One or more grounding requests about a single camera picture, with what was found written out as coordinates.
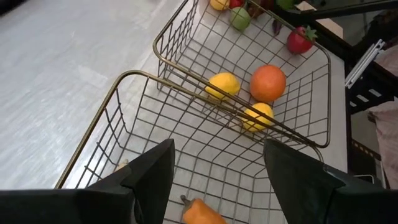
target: yellow fruit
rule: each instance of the yellow fruit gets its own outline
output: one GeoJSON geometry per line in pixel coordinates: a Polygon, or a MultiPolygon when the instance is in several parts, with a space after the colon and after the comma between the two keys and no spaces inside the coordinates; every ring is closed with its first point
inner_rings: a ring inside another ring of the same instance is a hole
{"type": "MultiPolygon", "coordinates": [[[[258,111],[264,113],[265,115],[268,115],[270,118],[274,118],[274,112],[272,112],[272,108],[269,105],[267,105],[265,103],[256,103],[252,107],[254,109],[257,109],[258,111]]],[[[250,109],[246,109],[244,112],[246,114],[248,114],[249,116],[256,118],[260,122],[263,122],[264,124],[268,124],[268,125],[272,124],[271,121],[269,121],[268,119],[266,119],[263,116],[259,116],[259,114],[257,114],[256,112],[254,112],[250,109]]],[[[242,118],[242,122],[243,122],[243,127],[250,132],[261,131],[266,128],[264,126],[261,126],[260,124],[253,125],[254,122],[250,121],[246,118],[242,118]]]]}
{"type": "Polygon", "coordinates": [[[221,11],[228,8],[229,0],[210,0],[210,5],[213,9],[221,11]]]}
{"type": "MultiPolygon", "coordinates": [[[[238,80],[235,78],[235,76],[229,72],[223,72],[219,73],[209,79],[210,84],[213,84],[214,86],[217,86],[221,90],[231,94],[235,95],[239,91],[240,84],[238,80]]],[[[209,95],[212,98],[216,98],[218,100],[227,100],[228,97],[226,97],[224,94],[216,91],[215,89],[210,88],[209,86],[206,86],[205,91],[209,93],[209,95]]]]}

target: gray floor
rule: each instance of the gray floor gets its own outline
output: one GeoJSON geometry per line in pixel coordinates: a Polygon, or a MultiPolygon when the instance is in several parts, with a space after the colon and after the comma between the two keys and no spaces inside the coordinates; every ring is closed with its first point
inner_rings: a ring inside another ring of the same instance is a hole
{"type": "Polygon", "coordinates": [[[0,18],[0,189],[54,186],[114,79],[142,67],[179,4],[29,0],[0,18]]]}

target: green apple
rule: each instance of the green apple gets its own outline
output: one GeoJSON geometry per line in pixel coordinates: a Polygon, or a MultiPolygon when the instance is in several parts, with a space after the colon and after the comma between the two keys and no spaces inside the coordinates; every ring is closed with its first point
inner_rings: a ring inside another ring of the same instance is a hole
{"type": "Polygon", "coordinates": [[[231,11],[231,23],[237,30],[243,31],[250,25],[250,15],[242,7],[235,7],[231,11]]]}

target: metal wire basket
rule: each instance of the metal wire basket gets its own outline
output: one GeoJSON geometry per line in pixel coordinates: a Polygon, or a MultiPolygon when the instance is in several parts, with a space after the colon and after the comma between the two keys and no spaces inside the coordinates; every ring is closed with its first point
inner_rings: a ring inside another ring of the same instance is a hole
{"type": "Polygon", "coordinates": [[[234,117],[221,109],[223,105],[232,111],[249,108],[273,122],[266,130],[252,134],[253,139],[267,135],[295,146],[290,139],[296,136],[310,146],[327,147],[331,90],[328,53],[315,43],[304,54],[291,54],[286,40],[294,27],[255,2],[248,3],[264,13],[252,17],[249,27],[241,32],[230,23],[230,9],[220,12],[209,1],[185,0],[154,41],[154,52],[160,59],[158,76],[199,95],[207,95],[206,86],[224,93],[230,99],[217,103],[220,120],[234,117]],[[272,31],[273,20],[283,24],[279,35],[272,31]],[[270,103],[274,119],[252,107],[256,101],[249,91],[253,72],[264,64],[280,67],[287,77],[285,93],[270,103]],[[208,83],[220,72],[238,78],[241,88],[235,96],[208,83]]]}
{"type": "MultiPolygon", "coordinates": [[[[236,118],[250,119],[239,111],[226,123],[215,119],[220,109],[230,110],[162,78],[125,72],[106,95],[56,188],[85,188],[126,159],[174,138],[176,168],[164,223],[181,223],[180,195],[202,198],[229,223],[284,222],[262,158],[264,138],[230,128],[240,125],[236,118]]],[[[301,139],[291,141],[317,156],[301,139]]]]}

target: wire grid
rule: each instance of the wire grid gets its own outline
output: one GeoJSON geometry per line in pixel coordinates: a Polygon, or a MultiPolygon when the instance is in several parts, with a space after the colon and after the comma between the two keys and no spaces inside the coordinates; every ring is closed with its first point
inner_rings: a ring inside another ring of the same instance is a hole
{"type": "Polygon", "coordinates": [[[252,18],[244,32],[231,26],[230,17],[229,10],[216,11],[208,1],[184,1],[155,41],[155,52],[161,59],[158,76],[206,95],[210,77],[233,73],[241,84],[236,95],[240,101],[220,104],[244,111],[256,103],[249,91],[254,71],[265,64],[278,66],[287,76],[287,86],[285,93],[270,103],[279,124],[267,129],[266,134],[291,146],[296,143],[286,137],[301,135],[309,144],[326,147],[330,130],[328,54],[316,45],[304,54],[291,54],[285,45],[291,30],[284,26],[274,36],[274,18],[268,13],[252,18]]]}
{"type": "Polygon", "coordinates": [[[202,198],[228,223],[284,223],[262,158],[266,135],[253,141],[234,119],[215,119],[218,107],[209,108],[206,98],[164,84],[159,91],[156,78],[140,75],[131,87],[140,98],[132,100],[117,87],[101,108],[101,121],[84,148],[91,156],[75,167],[82,172],[76,187],[89,186],[122,161],[173,138],[175,173],[164,223],[182,222],[180,195],[202,198]]]}

